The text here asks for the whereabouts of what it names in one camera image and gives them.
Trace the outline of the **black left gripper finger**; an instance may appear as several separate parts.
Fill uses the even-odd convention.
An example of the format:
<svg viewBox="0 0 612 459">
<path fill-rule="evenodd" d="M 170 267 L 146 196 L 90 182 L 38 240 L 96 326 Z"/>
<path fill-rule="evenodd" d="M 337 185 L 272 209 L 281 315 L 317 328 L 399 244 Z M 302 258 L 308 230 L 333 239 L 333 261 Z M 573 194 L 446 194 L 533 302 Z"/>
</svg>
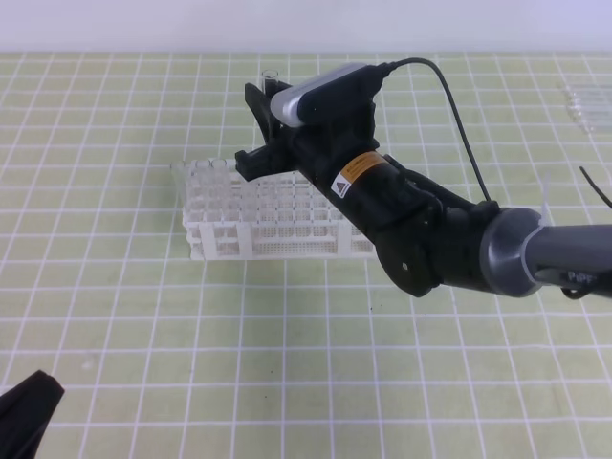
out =
<svg viewBox="0 0 612 459">
<path fill-rule="evenodd" d="M 34 458 L 64 388 L 37 370 L 1 396 L 1 457 Z"/>
</svg>

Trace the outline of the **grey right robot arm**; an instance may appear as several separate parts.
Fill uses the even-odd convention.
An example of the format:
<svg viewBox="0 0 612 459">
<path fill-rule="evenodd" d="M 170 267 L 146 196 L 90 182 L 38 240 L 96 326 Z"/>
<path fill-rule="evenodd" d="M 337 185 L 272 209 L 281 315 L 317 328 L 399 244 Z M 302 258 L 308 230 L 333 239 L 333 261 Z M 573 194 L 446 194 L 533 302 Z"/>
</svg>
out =
<svg viewBox="0 0 612 459">
<path fill-rule="evenodd" d="M 448 285 L 524 297 L 553 285 L 572 299 L 610 295 L 609 226 L 545 227 L 531 209 L 471 203 L 379 154 L 374 93 L 362 83 L 321 90 L 297 126 L 271 107 L 290 91 L 283 82 L 246 85 L 265 143 L 236 154 L 238 172 L 248 181 L 300 172 L 374 245 L 404 292 Z"/>
</svg>

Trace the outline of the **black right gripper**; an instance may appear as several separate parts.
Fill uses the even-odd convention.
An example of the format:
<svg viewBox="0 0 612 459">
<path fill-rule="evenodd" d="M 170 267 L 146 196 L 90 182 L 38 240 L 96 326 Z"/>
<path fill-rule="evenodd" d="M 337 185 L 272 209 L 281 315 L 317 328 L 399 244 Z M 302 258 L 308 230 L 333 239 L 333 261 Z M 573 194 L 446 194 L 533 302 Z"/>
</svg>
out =
<svg viewBox="0 0 612 459">
<path fill-rule="evenodd" d="M 426 221 L 425 194 L 377 152 L 374 103 L 322 125 L 295 128 L 295 86 L 283 81 L 278 86 L 271 103 L 277 130 L 265 142 L 268 100 L 257 86 L 245 84 L 245 102 L 266 143 L 250 153 L 236 154 L 237 171 L 245 180 L 297 171 L 359 230 L 420 226 Z M 335 179 L 363 155 L 373 156 L 374 164 L 353 179 L 346 191 L 339 191 Z"/>
</svg>

